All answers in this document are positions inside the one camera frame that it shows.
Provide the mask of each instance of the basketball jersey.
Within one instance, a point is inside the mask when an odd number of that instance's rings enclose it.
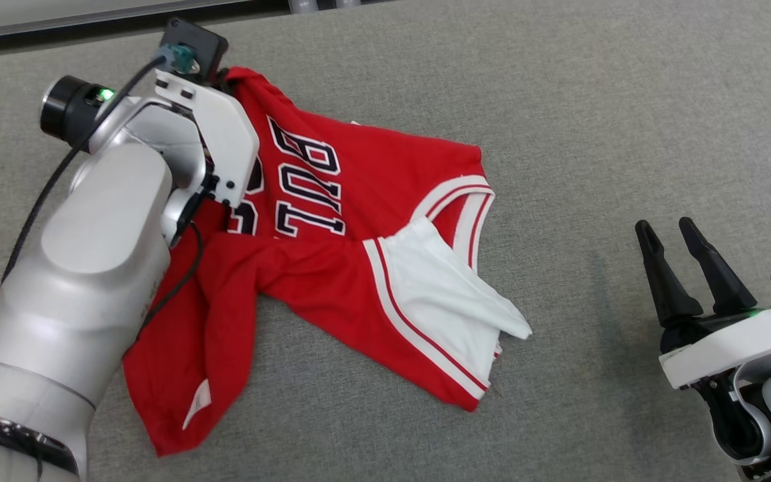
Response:
[[[241,393],[256,293],[473,410],[489,386],[499,330],[530,333],[475,274],[493,200],[480,149],[304,112],[247,68],[226,80],[260,138],[244,199],[227,218],[214,202],[199,211],[206,248],[197,280],[124,360],[158,455],[197,446]],[[187,231],[157,299],[195,251]]]

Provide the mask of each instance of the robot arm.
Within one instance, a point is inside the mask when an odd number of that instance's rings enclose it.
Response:
[[[715,314],[683,289],[648,222],[636,224],[656,312],[665,332],[660,363],[677,390],[707,403],[713,435],[743,480],[771,482],[771,309],[756,300],[689,218],[680,220],[689,252],[707,277]]]
[[[169,31],[188,52],[217,37],[179,19]],[[192,64],[215,58],[196,50]],[[241,201],[258,150],[254,127],[235,98],[191,71],[157,70],[156,95],[123,98],[109,113],[70,195],[3,281],[0,480],[88,478],[88,425],[137,339],[169,247],[204,199]],[[59,80],[45,95],[44,131],[83,137],[105,92]]]

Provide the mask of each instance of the cable connector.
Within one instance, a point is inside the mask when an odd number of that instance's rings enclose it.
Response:
[[[189,46],[159,46],[154,57],[165,58],[165,63],[159,65],[160,70],[188,76],[201,72],[201,66],[195,61],[195,51]]]

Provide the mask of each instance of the gray tablecloth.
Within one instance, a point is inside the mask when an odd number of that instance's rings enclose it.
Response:
[[[154,457],[119,374],[94,480],[735,479],[703,403],[662,375],[633,225],[710,308],[691,216],[771,305],[771,2],[407,0],[214,29],[224,63],[304,109],[481,146],[498,197],[480,274],[535,335],[503,337],[501,396],[466,414],[264,299],[247,390],[204,445]],[[0,272],[67,149],[37,128],[45,87],[121,85],[158,42],[0,55]]]

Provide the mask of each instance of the green light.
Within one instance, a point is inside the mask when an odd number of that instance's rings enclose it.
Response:
[[[110,100],[110,98],[115,95],[115,91],[110,88],[101,88],[98,95],[102,100]]]

